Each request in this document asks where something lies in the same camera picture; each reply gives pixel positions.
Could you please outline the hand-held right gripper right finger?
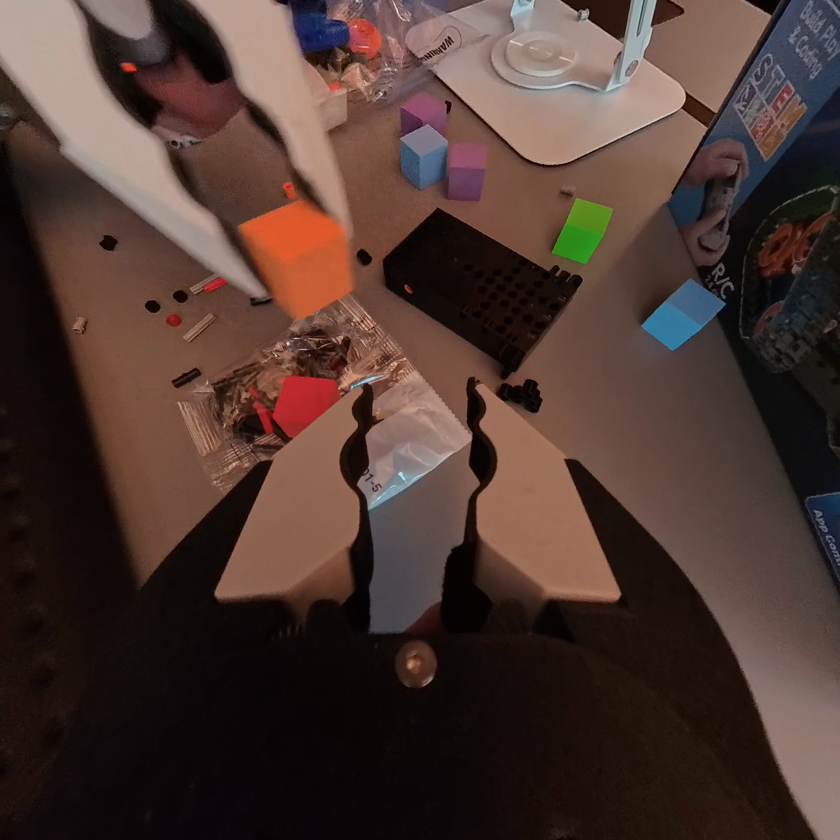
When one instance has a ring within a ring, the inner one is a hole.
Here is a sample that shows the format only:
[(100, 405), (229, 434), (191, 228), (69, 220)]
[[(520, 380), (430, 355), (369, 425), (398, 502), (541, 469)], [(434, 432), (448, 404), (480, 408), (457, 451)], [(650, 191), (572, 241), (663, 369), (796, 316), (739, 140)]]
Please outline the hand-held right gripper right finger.
[(564, 453), (477, 378), (466, 400), (477, 484), (444, 569), (445, 628), (477, 632), (505, 602), (519, 605), (528, 628), (554, 605), (618, 604), (620, 586)]

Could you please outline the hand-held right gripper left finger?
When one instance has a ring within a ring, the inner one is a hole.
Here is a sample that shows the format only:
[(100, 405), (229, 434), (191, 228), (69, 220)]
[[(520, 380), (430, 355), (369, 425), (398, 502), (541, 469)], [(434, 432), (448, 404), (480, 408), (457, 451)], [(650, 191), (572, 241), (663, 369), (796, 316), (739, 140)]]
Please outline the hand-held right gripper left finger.
[(336, 602), (354, 630), (369, 630), (373, 540), (360, 482), (372, 426), (373, 391), (362, 385), (273, 458), (217, 583), (218, 602), (278, 601), (297, 624), (317, 602)]

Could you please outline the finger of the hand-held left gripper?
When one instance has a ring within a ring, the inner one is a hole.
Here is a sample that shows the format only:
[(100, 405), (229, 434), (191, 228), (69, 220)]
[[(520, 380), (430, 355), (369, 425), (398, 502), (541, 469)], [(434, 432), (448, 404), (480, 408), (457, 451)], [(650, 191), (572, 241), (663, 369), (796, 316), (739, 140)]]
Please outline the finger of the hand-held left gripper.
[(65, 158), (208, 270), (267, 298), (225, 226), (184, 184), (172, 148), (114, 96), (89, 32), (74, 2), (2, 2), (2, 69)]
[(258, 127), (287, 159), (300, 194), (353, 234), (340, 167), (312, 99), (291, 13), (276, 2), (197, 1)]

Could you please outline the red foam cube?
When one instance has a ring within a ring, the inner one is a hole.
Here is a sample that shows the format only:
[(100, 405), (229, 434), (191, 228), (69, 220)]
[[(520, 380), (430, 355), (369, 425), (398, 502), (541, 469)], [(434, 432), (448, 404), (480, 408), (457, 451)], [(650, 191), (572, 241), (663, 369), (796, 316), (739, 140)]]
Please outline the red foam cube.
[(295, 438), (340, 398), (335, 380), (290, 375), (280, 386), (272, 420), (284, 435)]

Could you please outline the purple foam cube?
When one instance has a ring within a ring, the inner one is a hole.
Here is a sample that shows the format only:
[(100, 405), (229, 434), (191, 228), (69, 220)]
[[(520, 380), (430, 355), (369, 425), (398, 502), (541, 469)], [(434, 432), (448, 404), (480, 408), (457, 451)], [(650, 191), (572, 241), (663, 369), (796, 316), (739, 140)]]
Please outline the purple foam cube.
[(447, 198), (478, 202), (487, 173), (488, 147), (483, 143), (454, 141), (448, 147)]
[(403, 137), (429, 126), (438, 134), (447, 137), (448, 105), (427, 92), (418, 92), (405, 100), (400, 108), (400, 135)]

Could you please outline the blue foam cube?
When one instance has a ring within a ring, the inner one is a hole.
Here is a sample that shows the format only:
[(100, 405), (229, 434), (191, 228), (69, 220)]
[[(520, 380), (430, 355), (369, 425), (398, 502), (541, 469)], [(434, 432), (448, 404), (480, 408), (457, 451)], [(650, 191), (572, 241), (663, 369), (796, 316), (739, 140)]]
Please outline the blue foam cube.
[(642, 322), (642, 330), (675, 351), (724, 308), (725, 301), (693, 279), (686, 280)]
[(441, 182), (447, 174), (448, 141), (425, 124), (400, 139), (400, 165), (405, 178), (423, 190)]

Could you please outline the orange foam cube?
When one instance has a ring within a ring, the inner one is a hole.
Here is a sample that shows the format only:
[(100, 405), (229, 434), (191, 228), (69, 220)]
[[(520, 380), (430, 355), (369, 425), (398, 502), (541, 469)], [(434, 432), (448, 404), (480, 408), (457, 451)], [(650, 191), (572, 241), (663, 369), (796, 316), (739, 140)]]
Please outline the orange foam cube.
[(351, 294), (354, 271), (342, 226), (298, 199), (238, 226), (274, 302), (292, 319), (307, 318)]

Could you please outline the green foam cube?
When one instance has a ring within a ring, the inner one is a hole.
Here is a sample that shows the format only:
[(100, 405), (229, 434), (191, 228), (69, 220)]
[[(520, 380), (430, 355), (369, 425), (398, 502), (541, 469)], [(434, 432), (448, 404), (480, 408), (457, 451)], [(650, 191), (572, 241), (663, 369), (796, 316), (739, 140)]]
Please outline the green foam cube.
[(594, 255), (613, 216), (613, 208), (576, 198), (552, 247), (552, 254), (585, 265)]

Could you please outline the black connector cluster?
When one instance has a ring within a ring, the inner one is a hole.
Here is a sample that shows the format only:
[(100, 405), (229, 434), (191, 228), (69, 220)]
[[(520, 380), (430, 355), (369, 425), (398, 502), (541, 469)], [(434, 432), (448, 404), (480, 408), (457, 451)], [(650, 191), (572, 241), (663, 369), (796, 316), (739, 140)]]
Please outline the black connector cluster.
[(532, 414), (538, 413), (543, 404), (539, 384), (533, 379), (526, 379), (519, 385), (504, 382), (498, 386), (497, 396), (503, 402), (520, 406)]

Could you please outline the clear bag of building parts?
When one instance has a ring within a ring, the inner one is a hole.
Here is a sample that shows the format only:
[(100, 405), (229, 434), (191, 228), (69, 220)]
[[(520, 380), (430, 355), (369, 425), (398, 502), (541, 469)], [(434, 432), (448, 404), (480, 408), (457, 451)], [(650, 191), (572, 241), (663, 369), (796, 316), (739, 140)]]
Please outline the clear bag of building parts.
[(275, 343), (213, 378), (200, 376), (177, 405), (207, 477), (230, 490), (294, 438), (272, 420), (290, 375), (335, 380), (341, 397), (373, 391), (369, 508), (393, 498), (469, 443), (469, 434), (403, 349), (351, 296), (295, 321)]

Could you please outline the clear printed plastic bag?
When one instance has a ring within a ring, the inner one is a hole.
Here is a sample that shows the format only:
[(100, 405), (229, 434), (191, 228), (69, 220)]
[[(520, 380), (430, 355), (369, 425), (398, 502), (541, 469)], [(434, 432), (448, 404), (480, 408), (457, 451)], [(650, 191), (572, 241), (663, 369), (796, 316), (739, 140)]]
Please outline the clear printed plastic bag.
[(448, 53), (483, 34), (447, 2), (284, 2), (323, 126), (336, 130), (420, 91)]

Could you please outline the black perforated building plate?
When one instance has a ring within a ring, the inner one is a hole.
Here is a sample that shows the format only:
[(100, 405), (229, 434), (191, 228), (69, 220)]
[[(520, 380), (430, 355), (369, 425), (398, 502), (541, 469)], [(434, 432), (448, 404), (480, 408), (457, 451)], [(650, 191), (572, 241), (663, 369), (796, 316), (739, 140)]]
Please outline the black perforated building plate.
[(582, 277), (544, 269), (438, 208), (382, 261), (386, 288), (516, 374)]

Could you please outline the white book stand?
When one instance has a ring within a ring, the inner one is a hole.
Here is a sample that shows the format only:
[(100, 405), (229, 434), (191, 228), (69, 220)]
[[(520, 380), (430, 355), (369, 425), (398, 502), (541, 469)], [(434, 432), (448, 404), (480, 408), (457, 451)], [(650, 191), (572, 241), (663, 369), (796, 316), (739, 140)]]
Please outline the white book stand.
[(621, 38), (565, 2), (487, 1), (454, 11), (479, 40), (434, 73), (526, 161), (566, 165), (682, 108), (647, 61), (656, 1), (633, 1)]

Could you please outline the blue toy robot box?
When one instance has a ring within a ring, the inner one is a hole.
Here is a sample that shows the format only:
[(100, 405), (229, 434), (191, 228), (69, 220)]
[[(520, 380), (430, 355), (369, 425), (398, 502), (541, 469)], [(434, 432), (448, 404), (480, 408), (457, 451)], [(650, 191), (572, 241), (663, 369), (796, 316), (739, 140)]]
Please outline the blue toy robot box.
[(838, 583), (838, 1), (780, 2), (669, 209)]

